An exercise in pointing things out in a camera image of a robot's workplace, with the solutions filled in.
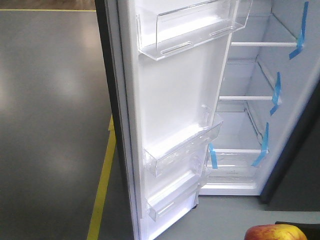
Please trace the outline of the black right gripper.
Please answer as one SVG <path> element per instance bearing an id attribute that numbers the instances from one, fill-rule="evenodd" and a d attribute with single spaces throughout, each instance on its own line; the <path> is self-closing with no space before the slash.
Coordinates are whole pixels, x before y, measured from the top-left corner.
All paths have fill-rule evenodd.
<path id="1" fill-rule="evenodd" d="M 296 223 L 286 221 L 276 221 L 276 225 L 287 224 L 296 226 L 299 228 L 307 237 L 308 240 L 320 240 L 320 224 L 319 223 Z"/>

